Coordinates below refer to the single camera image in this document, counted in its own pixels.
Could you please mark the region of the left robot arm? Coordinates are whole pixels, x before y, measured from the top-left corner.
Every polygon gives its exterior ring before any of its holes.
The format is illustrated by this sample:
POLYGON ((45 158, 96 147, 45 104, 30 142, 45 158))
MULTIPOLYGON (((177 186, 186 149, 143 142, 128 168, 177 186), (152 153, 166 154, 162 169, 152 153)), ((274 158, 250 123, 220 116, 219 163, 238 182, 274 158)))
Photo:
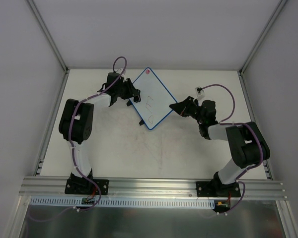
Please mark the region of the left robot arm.
POLYGON ((95 95, 82 101, 66 101, 59 123, 59 133, 69 145, 74 166, 67 180, 66 194, 86 194, 97 189, 92 180, 92 167, 84 152, 83 142, 91 136, 94 109, 108 108, 118 98, 132 98, 138 103, 141 101, 141 91, 134 87, 130 78, 124 78, 122 73, 114 71, 108 73, 107 81, 95 95))

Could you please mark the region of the blue framed whiteboard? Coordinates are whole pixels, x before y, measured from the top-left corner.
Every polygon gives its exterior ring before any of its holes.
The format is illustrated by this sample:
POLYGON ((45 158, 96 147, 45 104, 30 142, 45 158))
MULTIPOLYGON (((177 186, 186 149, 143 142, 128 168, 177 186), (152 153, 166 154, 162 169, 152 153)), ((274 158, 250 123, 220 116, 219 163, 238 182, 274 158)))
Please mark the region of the blue framed whiteboard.
POLYGON ((130 99, 133 107, 140 118, 144 120, 144 125, 149 130, 153 130, 172 112, 169 105, 177 103, 177 101, 149 67, 135 79, 133 85, 140 90, 141 97, 141 101, 138 103, 130 99))

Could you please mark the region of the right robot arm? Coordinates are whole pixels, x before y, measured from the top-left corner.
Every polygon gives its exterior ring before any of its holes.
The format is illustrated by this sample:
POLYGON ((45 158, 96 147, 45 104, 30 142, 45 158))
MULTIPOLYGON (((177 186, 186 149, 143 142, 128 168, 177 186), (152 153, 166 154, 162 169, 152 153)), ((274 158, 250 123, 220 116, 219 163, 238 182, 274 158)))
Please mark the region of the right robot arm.
POLYGON ((197 196, 239 197, 238 180, 247 171, 260 166, 270 158, 270 149, 253 121, 221 123, 216 120, 216 104, 205 100, 202 104, 192 97, 171 104, 170 108, 182 117, 192 117, 199 126, 200 135, 206 140, 228 142, 231 159, 206 184, 196 183, 197 196))

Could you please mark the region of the black whiteboard eraser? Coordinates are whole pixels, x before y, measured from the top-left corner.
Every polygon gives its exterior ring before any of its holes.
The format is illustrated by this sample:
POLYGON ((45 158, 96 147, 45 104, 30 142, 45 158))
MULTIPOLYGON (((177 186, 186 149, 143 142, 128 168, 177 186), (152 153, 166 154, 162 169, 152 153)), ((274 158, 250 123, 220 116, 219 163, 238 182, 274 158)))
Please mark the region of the black whiteboard eraser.
POLYGON ((138 102, 141 101, 141 97, 140 97, 140 96, 135 96, 135 97, 133 98, 133 101, 134 101, 135 103, 138 103, 138 102))

